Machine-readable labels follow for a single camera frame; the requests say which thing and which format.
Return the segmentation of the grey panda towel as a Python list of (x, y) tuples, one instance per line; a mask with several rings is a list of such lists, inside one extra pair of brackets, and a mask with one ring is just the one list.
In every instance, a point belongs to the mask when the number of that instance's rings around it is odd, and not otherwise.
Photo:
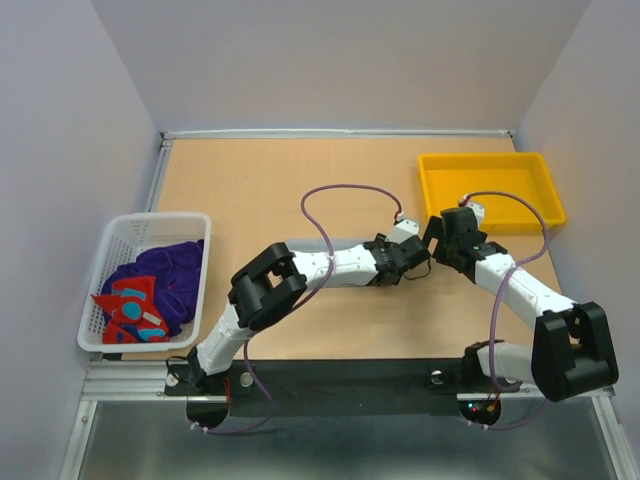
[[(331, 245), (335, 252), (351, 249), (357, 245), (367, 242), (365, 238), (331, 238)], [(323, 238), (289, 238), (285, 241), (289, 250), (318, 253), (327, 252), (328, 247)]]

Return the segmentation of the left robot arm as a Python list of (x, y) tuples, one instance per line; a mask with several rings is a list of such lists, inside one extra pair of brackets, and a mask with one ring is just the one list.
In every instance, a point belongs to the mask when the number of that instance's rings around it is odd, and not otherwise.
[(399, 243), (379, 237), (334, 253), (270, 245), (232, 277), (218, 322), (187, 356), (188, 382), (199, 393), (215, 392), (243, 344), (292, 313), (303, 294), (324, 287), (395, 286), (429, 259), (416, 235)]

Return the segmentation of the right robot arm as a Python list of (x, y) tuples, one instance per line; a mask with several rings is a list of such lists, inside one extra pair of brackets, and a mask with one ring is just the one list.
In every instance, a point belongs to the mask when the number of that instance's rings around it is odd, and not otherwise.
[(527, 272), (501, 245), (480, 231), (479, 206), (442, 211), (429, 219), (424, 243), (435, 261), (494, 294), (533, 331), (531, 346), (490, 338), (465, 351), (463, 384), (482, 390), (494, 380), (531, 383), (559, 402), (614, 385), (619, 368), (604, 309), (577, 303)]

